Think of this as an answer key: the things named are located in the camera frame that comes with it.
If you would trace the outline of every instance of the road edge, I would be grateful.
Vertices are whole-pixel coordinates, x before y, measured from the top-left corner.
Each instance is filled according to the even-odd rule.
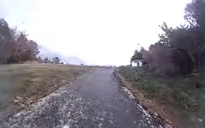
[[[114,69],[113,72],[113,76],[118,80],[118,83],[120,86],[124,86],[126,87],[134,96],[134,100],[140,104],[140,106],[143,107],[144,110],[146,110],[152,117],[152,119],[154,120],[154,122],[159,123],[160,125],[162,125],[164,128],[176,128],[172,125],[172,123],[170,121],[168,121],[167,119],[163,118],[159,113],[155,113],[151,110],[148,109],[148,107],[144,106],[143,103],[140,101],[139,98],[137,98],[135,91],[132,91],[132,88],[130,88],[130,83],[128,83],[124,77],[122,77],[122,75],[118,72],[118,68]]]

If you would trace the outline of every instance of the vegetation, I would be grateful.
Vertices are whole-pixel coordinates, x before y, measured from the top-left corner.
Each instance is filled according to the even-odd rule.
[[[36,60],[38,53],[38,44],[35,41],[29,40],[24,32],[11,29],[0,18],[0,64]]]
[[[205,127],[205,0],[192,0],[184,17],[175,28],[164,22],[159,40],[134,52],[131,62],[142,67],[119,72],[145,97],[174,108],[180,127]]]

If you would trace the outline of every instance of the wet road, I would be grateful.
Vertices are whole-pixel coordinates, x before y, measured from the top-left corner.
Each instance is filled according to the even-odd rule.
[[[87,73],[0,128],[156,128],[151,116],[119,86],[114,69]]]

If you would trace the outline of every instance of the road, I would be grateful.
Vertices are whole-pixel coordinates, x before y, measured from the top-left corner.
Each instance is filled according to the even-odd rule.
[[[79,77],[0,128],[160,128],[113,71],[98,69]]]

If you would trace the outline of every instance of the distant tree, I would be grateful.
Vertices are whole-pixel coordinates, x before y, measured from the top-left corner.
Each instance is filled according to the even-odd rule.
[[[50,63],[50,60],[47,57],[45,57],[43,63]]]
[[[54,57],[53,58],[53,63],[54,64],[59,64],[60,63],[60,59],[58,57]]]

